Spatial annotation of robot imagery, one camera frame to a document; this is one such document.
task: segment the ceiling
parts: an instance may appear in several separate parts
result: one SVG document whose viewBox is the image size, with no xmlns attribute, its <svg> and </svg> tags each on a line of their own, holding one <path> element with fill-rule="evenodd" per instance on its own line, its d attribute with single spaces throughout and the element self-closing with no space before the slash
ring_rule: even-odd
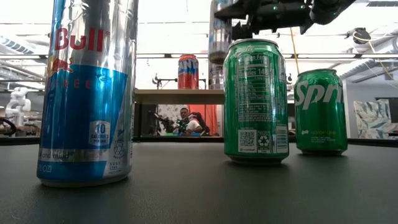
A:
<svg viewBox="0 0 398 224">
<path fill-rule="evenodd" d="M 137 52 L 139 54 L 207 53 L 210 2 L 211 0 L 140 0 Z M 369 50 L 368 45 L 354 45 L 352 38 L 345 38 L 346 33 L 355 27 L 365 27 L 375 39 L 383 37 L 378 42 L 396 35 L 388 33 L 398 28 L 396 23 L 398 17 L 395 16 L 398 7 L 366 7 L 366 5 L 367 2 L 364 0 L 357 1 L 332 23 L 326 26 L 314 25 L 305 35 L 299 35 L 299 30 L 293 28 L 297 53 L 333 54 Z M 26 44 L 34 54 L 47 55 L 49 45 L 47 34 L 51 26 L 52 7 L 53 0 L 1 1 L 0 35 Z M 269 30 L 260 32 L 256 38 L 274 40 L 282 53 L 293 53 L 290 29 L 280 29 L 278 32 L 279 38 Z M 0 54 L 12 53 L 4 47 L 0 48 Z M 150 83 L 155 73 L 163 73 L 165 78 L 176 76 L 177 64 L 166 66 L 166 63 L 170 63 L 166 59 L 150 59 L 149 61 L 149 66 L 146 60 L 137 63 L 138 82 Z M 10 61 L 10 63 L 38 65 L 24 66 L 24 68 L 44 74 L 44 64 L 18 60 Z M 332 65 L 334 63 L 318 60 L 317 62 L 300 62 L 298 67 L 300 72 L 303 72 Z M 206 65 L 202 67 L 203 76 L 206 77 Z M 294 62 L 287 62 L 287 73 L 291 73 L 294 79 L 297 75 L 296 68 Z"/>
</svg>

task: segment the qr code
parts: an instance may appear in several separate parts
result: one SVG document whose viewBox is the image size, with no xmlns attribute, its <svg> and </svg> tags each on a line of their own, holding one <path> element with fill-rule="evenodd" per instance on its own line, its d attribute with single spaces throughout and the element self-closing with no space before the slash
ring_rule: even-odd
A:
<svg viewBox="0 0 398 224">
<path fill-rule="evenodd" d="M 239 132 L 239 146 L 254 146 L 256 133 L 254 131 Z"/>
</svg>

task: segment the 10 calories label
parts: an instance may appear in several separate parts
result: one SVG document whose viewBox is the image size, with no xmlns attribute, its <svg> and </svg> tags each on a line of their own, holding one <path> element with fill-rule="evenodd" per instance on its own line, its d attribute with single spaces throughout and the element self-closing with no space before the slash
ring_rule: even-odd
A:
<svg viewBox="0 0 398 224">
<path fill-rule="evenodd" d="M 90 123 L 88 143 L 94 146 L 108 145 L 110 132 L 111 123 L 107 121 L 92 121 Z"/>
</svg>

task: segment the nutrition facts label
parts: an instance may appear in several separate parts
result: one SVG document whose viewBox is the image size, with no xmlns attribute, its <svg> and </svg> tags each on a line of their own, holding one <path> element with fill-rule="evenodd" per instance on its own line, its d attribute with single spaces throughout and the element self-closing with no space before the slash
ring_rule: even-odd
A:
<svg viewBox="0 0 398 224">
<path fill-rule="evenodd" d="M 240 57 L 237 74 L 239 122 L 270 122 L 271 89 L 268 56 L 252 54 Z"/>
</svg>

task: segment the white robot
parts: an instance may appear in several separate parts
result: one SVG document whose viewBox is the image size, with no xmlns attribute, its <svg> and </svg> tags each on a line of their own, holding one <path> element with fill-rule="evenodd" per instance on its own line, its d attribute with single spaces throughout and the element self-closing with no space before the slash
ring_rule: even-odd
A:
<svg viewBox="0 0 398 224">
<path fill-rule="evenodd" d="M 16 87 L 11 93 L 11 100 L 6 107 L 6 116 L 14 117 L 16 126 L 24 125 L 24 111 L 30 111 L 30 100 L 26 98 L 28 89 L 26 87 Z"/>
</svg>

